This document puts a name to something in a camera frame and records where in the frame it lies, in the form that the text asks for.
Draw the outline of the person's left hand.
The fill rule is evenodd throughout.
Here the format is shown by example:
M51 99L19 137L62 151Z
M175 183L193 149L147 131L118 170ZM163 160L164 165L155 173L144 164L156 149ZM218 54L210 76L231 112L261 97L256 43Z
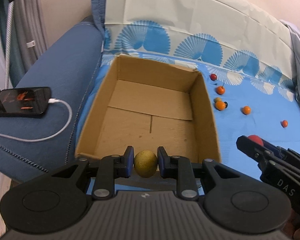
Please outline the person's left hand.
M300 240L300 215L294 210L291 211L290 218L283 226L282 232L290 239Z

